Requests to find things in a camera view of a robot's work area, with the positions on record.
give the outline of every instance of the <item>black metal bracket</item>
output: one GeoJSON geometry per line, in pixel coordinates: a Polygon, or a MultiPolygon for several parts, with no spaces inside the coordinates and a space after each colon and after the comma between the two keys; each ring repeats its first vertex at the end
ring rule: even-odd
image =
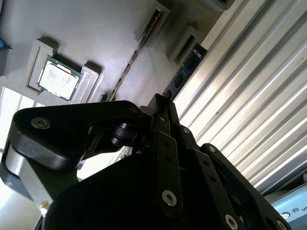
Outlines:
{"type": "MultiPolygon", "coordinates": [[[[84,222],[77,218],[76,225],[103,219],[104,226],[108,226],[108,221],[114,219],[109,210],[119,208],[120,221],[130,226],[140,225],[137,216],[152,221],[154,226],[160,223],[174,229],[199,229],[204,219],[207,227],[214,229],[278,230],[277,221],[291,229],[215,146],[197,145],[192,132],[179,123],[174,103],[157,94],[149,107],[152,113],[148,114],[126,101],[21,110],[13,117],[0,177],[7,184],[14,183],[12,188],[24,196],[37,196],[29,187],[29,177],[10,174],[5,167],[10,145],[29,160],[28,172],[41,169],[37,178],[43,178],[42,184],[48,183],[44,170],[46,175],[57,175],[50,177],[55,178],[52,186],[61,175],[75,171],[81,160],[130,146],[132,155],[105,171],[81,183],[69,180],[73,182],[68,183],[69,188],[62,180],[65,191],[59,196],[57,191],[53,193],[55,205],[50,207],[49,223],[64,229],[57,225],[62,223],[57,212],[61,213],[63,206],[63,212],[69,213],[66,218],[75,221],[75,212],[89,210],[99,200],[104,204],[103,216],[95,218],[96,213],[93,217],[84,211],[84,222]],[[45,119],[48,126],[39,128],[38,123],[35,127],[33,119],[37,118],[45,119]],[[110,197],[102,195],[106,189],[110,197]],[[118,197],[118,189],[123,194],[127,190],[129,197],[118,197]]],[[[26,174],[27,170],[22,168],[21,172],[26,174]]]]}

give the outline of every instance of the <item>gray surface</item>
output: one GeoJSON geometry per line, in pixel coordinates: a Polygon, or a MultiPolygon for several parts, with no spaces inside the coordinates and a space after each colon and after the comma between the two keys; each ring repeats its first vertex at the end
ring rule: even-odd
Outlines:
{"type": "Polygon", "coordinates": [[[37,86],[37,82],[46,62],[47,55],[52,57],[54,53],[56,53],[56,50],[45,44],[43,39],[33,41],[26,72],[24,74],[24,87],[32,90],[33,93],[38,95],[41,88],[37,86]]]}
{"type": "Polygon", "coordinates": [[[208,9],[226,11],[234,3],[234,0],[199,0],[208,9]]]}
{"type": "Polygon", "coordinates": [[[96,85],[99,77],[103,77],[100,73],[97,73],[90,68],[83,66],[81,70],[83,75],[79,86],[71,100],[71,104],[80,104],[86,102],[97,102],[100,94],[95,95],[96,85]]]}
{"type": "Polygon", "coordinates": [[[307,164],[307,1],[237,7],[175,102],[198,144],[265,192],[307,164]]]}
{"type": "Polygon", "coordinates": [[[24,162],[24,157],[18,154],[13,147],[10,145],[6,159],[5,159],[5,166],[7,169],[15,174],[19,175],[21,167],[24,162]]]}
{"type": "Polygon", "coordinates": [[[19,178],[38,207],[45,201],[51,205],[61,192],[78,183],[77,169],[58,175],[26,159],[21,167],[19,178]]]}
{"type": "MultiPolygon", "coordinates": [[[[32,43],[50,37],[59,44],[59,54],[77,64],[87,61],[103,68],[101,92],[113,90],[138,42],[134,32],[143,24],[147,5],[152,0],[6,0],[0,16],[0,36],[14,49],[7,65],[4,86],[41,104],[62,104],[49,96],[37,96],[21,88],[32,43]]],[[[196,27],[203,37],[220,13],[208,11],[197,0],[162,0],[171,10],[161,33],[149,52],[143,50],[134,72],[124,80],[117,99],[147,104],[154,93],[163,92],[178,66],[167,60],[166,45],[172,45],[187,25],[196,27]]]]}

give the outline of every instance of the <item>black plastic part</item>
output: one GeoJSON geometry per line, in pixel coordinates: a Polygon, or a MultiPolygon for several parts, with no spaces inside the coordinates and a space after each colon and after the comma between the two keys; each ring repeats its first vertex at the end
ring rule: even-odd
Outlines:
{"type": "Polygon", "coordinates": [[[178,166],[176,140],[162,133],[154,131],[152,149],[152,198],[155,206],[170,218],[179,218],[182,209],[181,182],[178,166]],[[175,207],[169,207],[161,198],[163,191],[171,191],[177,200],[175,207]]]}
{"type": "Polygon", "coordinates": [[[279,229],[277,220],[281,221],[287,229],[291,229],[280,214],[215,146],[204,144],[200,151],[208,154],[214,167],[226,177],[227,183],[224,185],[224,190],[235,195],[242,204],[242,216],[248,229],[270,230],[272,225],[279,229]],[[210,147],[213,147],[215,152],[211,152],[210,147]]]}
{"type": "Polygon", "coordinates": [[[113,131],[113,137],[111,142],[115,146],[123,147],[137,147],[139,143],[145,137],[145,133],[148,132],[145,127],[149,127],[150,118],[144,118],[138,124],[122,123],[113,131]]]}
{"type": "Polygon", "coordinates": [[[179,166],[188,170],[192,166],[188,161],[189,155],[187,154],[186,150],[199,150],[198,145],[193,137],[193,134],[189,129],[182,125],[172,126],[171,133],[177,142],[179,166]]]}
{"type": "Polygon", "coordinates": [[[43,230],[189,229],[167,218],[150,200],[150,161],[128,156],[63,192],[51,205],[43,230]]]}
{"type": "Polygon", "coordinates": [[[169,103],[170,101],[167,98],[159,94],[155,94],[152,100],[149,102],[148,107],[154,109],[157,113],[166,115],[165,112],[169,103]]]}
{"type": "Polygon", "coordinates": [[[179,117],[178,117],[176,106],[174,103],[170,103],[168,105],[167,113],[168,113],[168,119],[169,119],[170,125],[179,126],[180,125],[179,117]]]}
{"type": "Polygon", "coordinates": [[[8,139],[24,156],[49,169],[69,171],[79,165],[87,151],[91,126],[105,123],[111,129],[141,116],[138,107],[127,101],[23,109],[14,115],[8,139]],[[47,119],[50,128],[33,127],[31,120],[36,117],[47,119]]]}
{"type": "Polygon", "coordinates": [[[248,228],[236,215],[210,157],[195,149],[187,149],[187,154],[188,161],[192,165],[189,171],[193,175],[189,188],[194,194],[187,196],[189,200],[186,203],[190,209],[200,207],[198,212],[190,217],[194,228],[203,222],[202,217],[207,217],[210,211],[209,226],[214,226],[214,229],[229,229],[225,222],[225,215],[228,214],[236,220],[238,229],[247,230],[248,228]]]}

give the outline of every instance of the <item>blue sticker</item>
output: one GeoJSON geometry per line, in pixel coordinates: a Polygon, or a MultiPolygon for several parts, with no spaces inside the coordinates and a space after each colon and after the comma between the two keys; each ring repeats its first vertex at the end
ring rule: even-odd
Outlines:
{"type": "Polygon", "coordinates": [[[0,38],[0,47],[4,47],[5,46],[5,42],[0,38]]]}
{"type": "Polygon", "coordinates": [[[307,216],[307,184],[272,203],[288,222],[307,216]]]}

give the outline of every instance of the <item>hole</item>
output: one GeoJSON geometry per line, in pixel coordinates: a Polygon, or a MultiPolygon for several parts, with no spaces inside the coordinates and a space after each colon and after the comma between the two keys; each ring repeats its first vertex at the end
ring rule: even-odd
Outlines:
{"type": "Polygon", "coordinates": [[[174,84],[176,88],[179,88],[179,86],[182,84],[183,82],[183,76],[181,74],[178,74],[175,79],[174,79],[174,84]]]}
{"type": "Polygon", "coordinates": [[[215,179],[213,176],[210,176],[210,179],[211,179],[213,182],[216,182],[216,179],[215,179]]]}
{"type": "Polygon", "coordinates": [[[165,155],[164,158],[168,161],[168,162],[171,162],[172,159],[168,156],[168,155],[165,155]]]}
{"type": "Polygon", "coordinates": [[[164,94],[164,97],[170,100],[172,98],[172,92],[170,90],[167,90],[167,92],[164,94]]]}
{"type": "Polygon", "coordinates": [[[172,202],[172,201],[173,201],[173,197],[172,197],[172,195],[167,194],[167,195],[166,195],[166,197],[167,197],[167,199],[168,199],[170,202],[172,202]]]}
{"type": "Polygon", "coordinates": [[[268,226],[272,229],[272,230],[277,230],[277,227],[275,226],[275,224],[273,223],[273,221],[271,221],[269,218],[265,218],[265,221],[267,222],[268,226]]]}
{"type": "Polygon", "coordinates": [[[235,223],[232,219],[229,219],[228,221],[229,221],[229,223],[230,223],[231,225],[233,225],[233,226],[236,225],[236,223],[235,223]]]}
{"type": "Polygon", "coordinates": [[[191,56],[188,58],[187,62],[186,62],[186,66],[188,70],[194,70],[198,64],[198,59],[196,59],[195,56],[191,56]]]}

